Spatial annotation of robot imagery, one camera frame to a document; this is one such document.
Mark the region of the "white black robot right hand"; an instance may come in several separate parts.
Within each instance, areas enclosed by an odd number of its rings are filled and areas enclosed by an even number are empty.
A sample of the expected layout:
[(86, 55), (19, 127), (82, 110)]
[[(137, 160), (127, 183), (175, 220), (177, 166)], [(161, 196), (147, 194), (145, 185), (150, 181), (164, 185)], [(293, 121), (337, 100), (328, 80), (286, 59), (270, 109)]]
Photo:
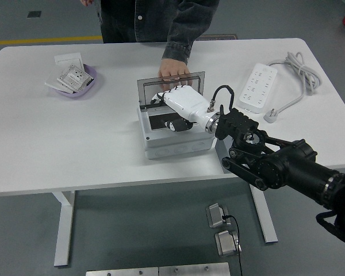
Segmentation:
[(197, 123), (203, 130), (213, 134), (217, 129), (220, 114), (215, 110), (215, 101), (208, 101), (191, 86), (181, 85), (155, 94), (151, 104), (165, 103), (178, 113), (179, 118), (168, 120), (165, 126), (174, 131), (189, 130)]

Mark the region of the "person's left hand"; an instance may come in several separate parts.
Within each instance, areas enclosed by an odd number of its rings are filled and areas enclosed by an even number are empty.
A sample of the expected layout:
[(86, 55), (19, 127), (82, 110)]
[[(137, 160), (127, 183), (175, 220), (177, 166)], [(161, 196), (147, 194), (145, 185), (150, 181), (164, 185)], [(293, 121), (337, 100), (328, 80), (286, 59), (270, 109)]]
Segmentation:
[(158, 71), (158, 77), (170, 77), (177, 75), (187, 75), (190, 71), (185, 62), (174, 59), (162, 59)]

